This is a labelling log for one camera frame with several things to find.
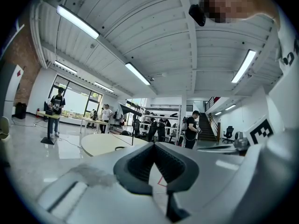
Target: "trash bin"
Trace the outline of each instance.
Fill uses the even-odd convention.
[[[26,117],[26,109],[27,105],[25,103],[17,103],[15,106],[15,114],[14,116],[17,117],[18,119],[24,119]]]

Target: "black t-shirt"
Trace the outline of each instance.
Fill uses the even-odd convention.
[[[196,128],[196,122],[195,122],[195,119],[192,116],[187,119],[186,138],[188,140],[193,140],[193,139],[195,139],[195,136],[196,136],[197,132],[194,132],[194,131],[190,130],[189,129],[189,124],[193,124],[193,127]]]
[[[53,104],[53,111],[55,114],[61,114],[61,109],[56,107],[65,105],[65,98],[63,96],[55,95],[52,97],[51,103]]]

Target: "staircase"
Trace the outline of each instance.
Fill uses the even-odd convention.
[[[202,133],[198,135],[198,140],[217,141],[205,113],[199,114],[199,127]]]

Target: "brick wall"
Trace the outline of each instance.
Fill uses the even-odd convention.
[[[3,56],[7,63],[19,65],[24,70],[20,88],[15,95],[15,104],[18,102],[28,104],[32,86],[41,68],[31,37],[29,8],[26,8],[19,17],[19,26],[22,24],[25,26],[9,44]]]

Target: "camera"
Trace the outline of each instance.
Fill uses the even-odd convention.
[[[198,25],[203,27],[206,23],[206,16],[200,9],[198,4],[191,5],[189,8],[189,15],[197,22]]]

